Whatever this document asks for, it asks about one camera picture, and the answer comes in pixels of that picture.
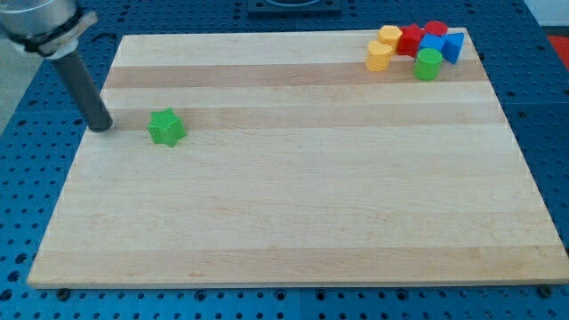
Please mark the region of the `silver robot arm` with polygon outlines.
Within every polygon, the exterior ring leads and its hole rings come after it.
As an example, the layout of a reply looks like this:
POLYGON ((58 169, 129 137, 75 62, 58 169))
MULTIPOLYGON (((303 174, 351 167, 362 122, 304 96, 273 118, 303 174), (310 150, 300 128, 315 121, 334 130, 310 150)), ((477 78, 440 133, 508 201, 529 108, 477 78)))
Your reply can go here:
POLYGON ((23 52, 49 60, 93 132, 113 120, 78 51, 79 37, 99 21, 77 0, 1 0, 1 30, 23 52))

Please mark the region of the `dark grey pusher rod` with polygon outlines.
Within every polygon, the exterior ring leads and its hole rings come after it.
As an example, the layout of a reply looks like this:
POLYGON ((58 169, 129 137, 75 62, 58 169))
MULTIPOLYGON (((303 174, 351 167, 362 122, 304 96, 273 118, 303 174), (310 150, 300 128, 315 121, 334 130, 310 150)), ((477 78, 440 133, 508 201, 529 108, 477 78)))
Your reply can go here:
POLYGON ((93 132, 105 132, 110 129, 113 119, 78 51, 52 60, 52 64, 88 128, 93 132))

